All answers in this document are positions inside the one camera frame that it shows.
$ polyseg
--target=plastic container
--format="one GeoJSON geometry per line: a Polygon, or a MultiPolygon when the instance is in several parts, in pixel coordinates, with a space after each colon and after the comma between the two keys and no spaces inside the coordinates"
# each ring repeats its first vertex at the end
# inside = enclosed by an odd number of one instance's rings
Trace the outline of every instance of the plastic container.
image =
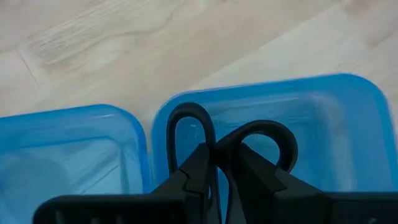
{"type": "MultiPolygon", "coordinates": [[[[204,106],[217,139],[255,119],[286,125],[298,142],[292,174],[313,186],[335,192],[396,191],[396,145],[387,101],[371,82],[348,74],[234,86],[179,94],[158,112],[152,129],[157,184],[168,176],[165,149],[167,118],[183,102],[204,106]]],[[[181,164],[204,141],[200,123],[185,118],[177,125],[177,160],[181,164]]],[[[244,140],[276,162],[276,144],[264,136],[244,140]]]]}
{"type": "Polygon", "coordinates": [[[31,223],[64,194],[149,192],[146,140],[131,114],[108,105],[0,119],[0,223],[31,223]]]}

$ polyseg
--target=light wood surface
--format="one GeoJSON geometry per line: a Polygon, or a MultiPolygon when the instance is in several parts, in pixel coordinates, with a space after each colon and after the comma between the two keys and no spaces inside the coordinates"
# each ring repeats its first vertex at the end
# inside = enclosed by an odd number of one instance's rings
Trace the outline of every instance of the light wood surface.
{"type": "Polygon", "coordinates": [[[398,116],[397,0],[0,0],[0,116],[337,72],[398,116]]]}

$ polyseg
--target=blue plastic container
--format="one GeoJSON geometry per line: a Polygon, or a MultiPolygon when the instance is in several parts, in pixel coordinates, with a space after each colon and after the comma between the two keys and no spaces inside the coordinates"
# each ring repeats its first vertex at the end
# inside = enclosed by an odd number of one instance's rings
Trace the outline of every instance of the blue plastic container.
{"type": "MultiPolygon", "coordinates": [[[[205,107],[217,139],[256,119],[286,125],[297,138],[298,161],[292,174],[313,186],[335,192],[396,191],[398,165],[394,132],[382,92],[361,77],[340,74],[283,82],[182,93],[166,102],[152,129],[155,182],[168,176],[165,130],[170,112],[180,103],[205,107]]],[[[201,124],[184,118],[177,125],[177,160],[181,164],[204,141],[201,124]]],[[[279,150],[271,139],[244,140],[276,162],[279,150]]],[[[220,177],[221,198],[228,183],[220,177]]]]}
{"type": "Polygon", "coordinates": [[[0,127],[0,223],[31,223],[35,209],[58,195],[153,188],[144,132],[119,108],[12,116],[0,127]]]}

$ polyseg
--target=black handle loop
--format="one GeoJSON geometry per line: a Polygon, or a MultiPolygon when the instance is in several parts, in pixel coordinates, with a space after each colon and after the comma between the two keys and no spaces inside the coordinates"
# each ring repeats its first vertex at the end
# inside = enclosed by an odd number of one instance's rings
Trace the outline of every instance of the black handle loop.
{"type": "Polygon", "coordinates": [[[287,172],[293,169],[298,154],[296,139],[286,126],[276,121],[257,120],[244,124],[220,139],[214,150],[223,151],[224,155],[231,154],[251,134],[262,134],[274,140],[280,154],[277,166],[287,172]]]}
{"type": "Polygon", "coordinates": [[[209,149],[213,149],[216,144],[216,134],[210,115],[206,109],[197,103],[182,103],[171,112],[167,122],[166,147],[167,160],[169,162],[169,174],[178,170],[177,156],[175,154],[175,128],[178,121],[182,118],[192,117],[199,120],[205,132],[206,144],[209,149]]]}

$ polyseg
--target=wood grain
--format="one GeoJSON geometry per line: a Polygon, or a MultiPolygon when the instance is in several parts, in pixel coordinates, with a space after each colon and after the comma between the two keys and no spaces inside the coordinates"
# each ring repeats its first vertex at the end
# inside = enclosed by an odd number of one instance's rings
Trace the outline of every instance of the wood grain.
{"type": "Polygon", "coordinates": [[[8,20],[0,20],[3,116],[110,103],[134,113],[148,132],[162,103],[181,91],[337,72],[378,84],[398,116],[395,0],[0,6],[8,20]]]}

